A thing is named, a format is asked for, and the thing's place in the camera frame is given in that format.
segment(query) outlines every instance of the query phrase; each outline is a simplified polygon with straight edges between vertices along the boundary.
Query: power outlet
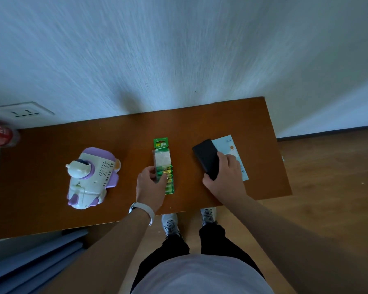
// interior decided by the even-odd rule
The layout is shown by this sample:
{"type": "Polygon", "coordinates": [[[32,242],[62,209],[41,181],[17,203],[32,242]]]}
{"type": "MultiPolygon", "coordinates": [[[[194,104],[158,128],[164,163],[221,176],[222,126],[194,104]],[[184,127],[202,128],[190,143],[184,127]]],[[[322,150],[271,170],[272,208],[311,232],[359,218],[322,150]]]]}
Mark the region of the power outlet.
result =
{"type": "Polygon", "coordinates": [[[9,122],[16,120],[39,118],[41,116],[52,116],[53,112],[44,108],[36,102],[26,102],[13,105],[0,106],[0,119],[9,122]]]}

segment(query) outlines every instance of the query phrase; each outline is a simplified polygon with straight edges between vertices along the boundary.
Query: pants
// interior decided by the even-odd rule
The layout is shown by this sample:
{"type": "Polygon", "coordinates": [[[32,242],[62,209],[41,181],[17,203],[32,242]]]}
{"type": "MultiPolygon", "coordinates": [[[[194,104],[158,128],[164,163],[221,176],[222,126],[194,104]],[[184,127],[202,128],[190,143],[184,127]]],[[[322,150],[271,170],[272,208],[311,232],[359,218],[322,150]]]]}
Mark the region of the pants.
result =
{"type": "MultiPolygon", "coordinates": [[[[240,259],[253,267],[264,278],[262,272],[256,266],[251,257],[241,248],[236,246],[233,242],[225,237],[225,229],[216,222],[209,223],[199,230],[201,238],[202,250],[201,253],[205,255],[226,256],[240,259]]],[[[150,254],[139,265],[138,273],[132,284],[132,290],[136,285],[146,276],[149,271],[156,267],[159,263],[169,260],[171,258],[189,255],[190,248],[185,243],[184,239],[175,234],[167,237],[162,243],[162,247],[158,248],[150,254]]]]}

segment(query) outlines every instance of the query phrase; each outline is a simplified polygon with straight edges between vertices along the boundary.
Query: shoe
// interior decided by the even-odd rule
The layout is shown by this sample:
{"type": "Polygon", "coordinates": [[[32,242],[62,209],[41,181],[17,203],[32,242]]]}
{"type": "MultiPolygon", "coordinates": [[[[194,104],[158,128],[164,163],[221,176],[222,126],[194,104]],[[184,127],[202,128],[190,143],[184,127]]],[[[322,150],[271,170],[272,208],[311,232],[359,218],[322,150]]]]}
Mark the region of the shoe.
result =
{"type": "Polygon", "coordinates": [[[166,237],[178,234],[181,237],[180,230],[178,229],[177,214],[163,214],[162,215],[162,227],[165,230],[166,237]]]}
{"type": "Polygon", "coordinates": [[[202,208],[201,209],[203,225],[208,223],[214,223],[217,219],[217,209],[215,207],[202,208]]]}

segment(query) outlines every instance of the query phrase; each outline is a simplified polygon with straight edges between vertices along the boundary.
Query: blue paper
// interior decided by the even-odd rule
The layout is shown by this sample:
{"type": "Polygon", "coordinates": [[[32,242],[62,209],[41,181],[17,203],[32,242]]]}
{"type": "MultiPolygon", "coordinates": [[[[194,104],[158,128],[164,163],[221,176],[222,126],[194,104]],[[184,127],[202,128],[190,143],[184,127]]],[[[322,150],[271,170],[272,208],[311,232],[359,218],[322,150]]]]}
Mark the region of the blue paper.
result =
{"type": "Polygon", "coordinates": [[[241,172],[242,172],[242,180],[246,181],[248,180],[248,174],[244,169],[244,165],[242,164],[241,158],[239,156],[239,152],[237,152],[236,146],[233,142],[232,136],[228,135],[225,137],[221,137],[218,139],[212,140],[215,147],[217,148],[217,151],[223,153],[224,155],[230,154],[236,157],[237,161],[240,162],[241,165],[241,172]]]}

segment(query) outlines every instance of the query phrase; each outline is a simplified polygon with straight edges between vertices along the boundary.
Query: watch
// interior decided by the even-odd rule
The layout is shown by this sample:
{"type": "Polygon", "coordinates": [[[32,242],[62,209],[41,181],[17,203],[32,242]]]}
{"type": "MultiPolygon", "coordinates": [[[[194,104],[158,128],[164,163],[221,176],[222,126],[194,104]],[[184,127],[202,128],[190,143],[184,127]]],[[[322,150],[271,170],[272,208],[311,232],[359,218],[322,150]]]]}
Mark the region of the watch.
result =
{"type": "Polygon", "coordinates": [[[154,220],[154,212],[151,209],[151,207],[146,205],[146,204],[140,203],[140,202],[134,202],[134,203],[132,203],[131,207],[129,208],[128,213],[131,213],[134,208],[143,209],[145,212],[147,212],[149,214],[150,219],[151,219],[149,226],[151,226],[151,224],[153,223],[153,220],[154,220]]]}

